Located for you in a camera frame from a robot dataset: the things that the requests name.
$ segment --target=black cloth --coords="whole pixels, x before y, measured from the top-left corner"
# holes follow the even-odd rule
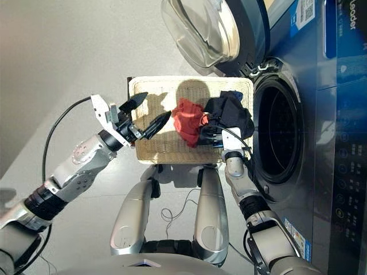
[[[238,92],[222,91],[220,97],[209,99],[204,112],[210,113],[209,125],[219,125],[225,128],[239,127],[241,138],[246,139],[253,135],[255,127],[250,112],[243,108],[235,93]]]

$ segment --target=washing machine door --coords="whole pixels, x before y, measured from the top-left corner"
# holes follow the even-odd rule
[[[269,48],[263,0],[163,0],[162,16],[181,53],[202,68],[247,76]]]

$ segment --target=washing machine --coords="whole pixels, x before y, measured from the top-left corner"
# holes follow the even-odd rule
[[[164,0],[199,68],[254,83],[256,178],[302,256],[366,274],[366,1]]]

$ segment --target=brand logo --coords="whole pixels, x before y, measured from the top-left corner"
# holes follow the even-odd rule
[[[350,8],[349,17],[350,17],[350,29],[351,30],[356,29],[356,23],[357,23],[356,4],[355,4],[356,1],[357,0],[352,0],[349,3],[349,8]]]

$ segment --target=wicker basket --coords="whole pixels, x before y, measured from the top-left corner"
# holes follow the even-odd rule
[[[252,114],[253,84],[246,78],[154,76],[136,77],[129,83],[129,94],[148,92],[141,106],[132,111],[134,123],[145,129],[149,123],[165,111],[174,109],[180,98],[206,106],[209,98],[219,97],[221,91],[243,93],[242,105]],[[136,156],[147,164],[205,164],[221,162],[220,148],[198,146],[190,148],[173,126],[171,117],[164,128],[151,140],[136,142]],[[252,138],[246,140],[252,147]]]

